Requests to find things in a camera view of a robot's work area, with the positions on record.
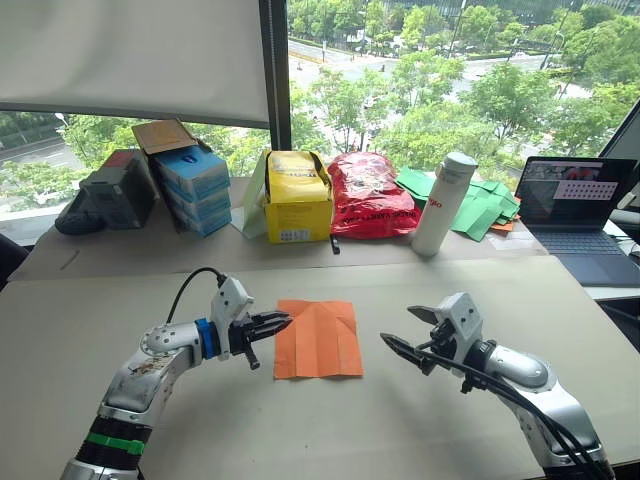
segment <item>white water bottle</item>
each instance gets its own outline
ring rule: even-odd
[[[421,255],[435,255],[458,213],[478,163],[464,153],[448,153],[436,169],[436,182],[411,242]]]

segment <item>table surface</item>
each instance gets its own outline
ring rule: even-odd
[[[419,342],[406,306],[472,295],[485,338],[551,362],[589,412],[612,463],[640,457],[640,357],[551,256],[278,269],[235,274],[256,297],[354,304],[365,374],[274,381],[262,367],[212,360],[178,382],[142,460],[147,478],[513,479],[541,474],[512,413],[460,379],[423,376],[379,339]],[[0,294],[0,464],[12,480],[57,478],[116,369],[161,323],[184,275],[11,282]],[[194,281],[176,321],[207,314],[211,278]]]
[[[234,206],[241,204],[248,180],[233,179]],[[480,243],[449,232],[441,251],[428,261],[547,254],[522,223],[516,224],[516,231],[518,240],[489,233]],[[410,240],[410,235],[371,241],[340,239],[341,253],[334,255],[328,241],[272,245],[265,236],[247,240],[231,225],[202,239],[192,232],[177,233],[164,204],[156,202],[141,230],[70,237],[51,228],[10,280],[158,275],[203,265],[246,271],[423,262],[409,247]]]

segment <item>red bag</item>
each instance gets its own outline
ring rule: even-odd
[[[338,155],[328,167],[333,183],[331,233],[386,238],[416,229],[422,213],[395,182],[391,162],[377,153]]]

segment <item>window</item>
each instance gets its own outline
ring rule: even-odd
[[[596,156],[640,96],[637,3],[289,0],[293,143],[463,151],[511,188],[528,156]]]
[[[149,120],[61,113],[0,112],[0,233],[33,244],[75,196],[79,182],[118,148],[137,148],[131,126]],[[267,130],[187,123],[227,160],[234,176],[250,175]]]

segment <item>robotic arm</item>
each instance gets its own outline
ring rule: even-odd
[[[250,315],[253,298],[231,277],[219,277],[211,321],[163,324],[147,331],[138,350],[115,374],[98,415],[63,480],[135,480],[151,431],[180,375],[203,360],[243,353],[260,366],[251,343],[275,335],[291,319],[284,312]]]
[[[456,376],[464,376],[462,393],[476,387],[499,395],[518,419],[547,478],[615,478],[586,411],[562,388],[549,363],[535,355],[500,346],[493,340],[483,340],[482,318],[469,294],[447,297],[437,308],[415,306],[408,310],[434,325],[431,341],[414,348],[401,338],[381,333],[385,343],[425,375],[441,365]],[[431,348],[433,354],[424,351],[426,348]],[[579,445],[567,450],[569,437],[562,434],[557,438],[559,434],[553,431],[554,426],[565,433],[568,431]],[[587,467],[593,467],[589,476],[585,476]]]

